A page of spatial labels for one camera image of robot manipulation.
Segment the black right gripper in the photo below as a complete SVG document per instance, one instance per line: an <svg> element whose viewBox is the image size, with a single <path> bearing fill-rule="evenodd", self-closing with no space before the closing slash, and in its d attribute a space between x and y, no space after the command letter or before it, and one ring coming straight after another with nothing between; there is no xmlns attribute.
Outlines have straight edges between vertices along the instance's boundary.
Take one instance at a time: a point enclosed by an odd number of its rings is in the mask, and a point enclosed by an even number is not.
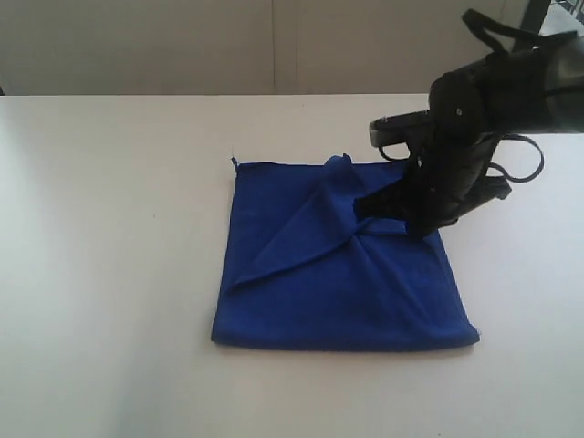
<svg viewBox="0 0 584 438"><path fill-rule="evenodd" d="M406 170L399 181L356 198L354 214L360 221L404 221L409 237L423 239L485 203L504 200L511 193L506 178L487 174L501 140L486 134L467 145L423 128L393 133L391 142L404 142L410 151Z"/></svg>

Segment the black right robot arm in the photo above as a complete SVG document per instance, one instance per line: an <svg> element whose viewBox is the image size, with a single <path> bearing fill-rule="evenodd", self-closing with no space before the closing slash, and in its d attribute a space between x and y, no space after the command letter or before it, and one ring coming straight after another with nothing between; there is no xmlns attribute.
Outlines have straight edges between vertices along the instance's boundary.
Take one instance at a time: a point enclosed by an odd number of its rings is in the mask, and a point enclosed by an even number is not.
<svg viewBox="0 0 584 438"><path fill-rule="evenodd" d="M409 155L397 182L355 201L359 219L401 220L426 236L537 178L541 166L514 177L492 158L501 141L583 131L583 38L567 32L529 50L494 51L440 76L428 102L370 124L374 148L403 143Z"/></svg>

